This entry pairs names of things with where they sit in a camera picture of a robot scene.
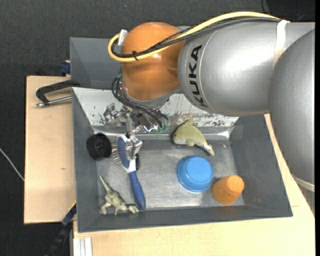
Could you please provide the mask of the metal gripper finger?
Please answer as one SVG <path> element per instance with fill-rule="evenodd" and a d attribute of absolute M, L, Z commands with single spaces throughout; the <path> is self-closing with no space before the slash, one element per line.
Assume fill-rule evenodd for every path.
<path fill-rule="evenodd" d="M 143 142 L 136 136 L 126 136 L 125 138 L 125 163 L 128 166 L 131 161 L 135 161 L 138 158 Z"/>
<path fill-rule="evenodd" d="M 119 126 L 120 125 L 120 112 L 116 109 L 115 103 L 111 103 L 106 107 L 103 113 L 105 119 L 105 126 Z"/>

